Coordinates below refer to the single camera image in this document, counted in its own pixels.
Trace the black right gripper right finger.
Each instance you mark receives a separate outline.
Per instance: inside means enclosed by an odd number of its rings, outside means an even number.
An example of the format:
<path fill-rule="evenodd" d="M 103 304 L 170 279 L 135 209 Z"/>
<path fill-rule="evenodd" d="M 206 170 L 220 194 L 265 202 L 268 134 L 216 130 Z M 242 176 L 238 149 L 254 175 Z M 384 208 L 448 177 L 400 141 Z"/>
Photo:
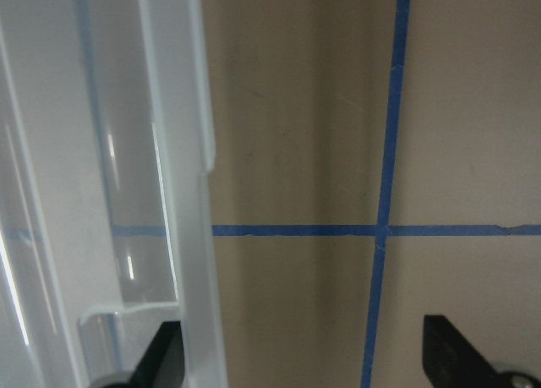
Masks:
<path fill-rule="evenodd" d="M 433 387 L 498 387 L 495 369 L 444 316 L 424 316 L 424 373 Z"/>

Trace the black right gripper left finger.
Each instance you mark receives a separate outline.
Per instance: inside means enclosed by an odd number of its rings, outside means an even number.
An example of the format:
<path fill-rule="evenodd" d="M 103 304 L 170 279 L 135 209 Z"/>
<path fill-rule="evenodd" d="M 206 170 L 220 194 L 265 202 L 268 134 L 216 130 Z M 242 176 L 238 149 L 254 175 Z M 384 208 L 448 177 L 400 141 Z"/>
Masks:
<path fill-rule="evenodd" d="M 163 322 L 140 359 L 129 387 L 181 388 L 185 359 L 181 322 Z"/>

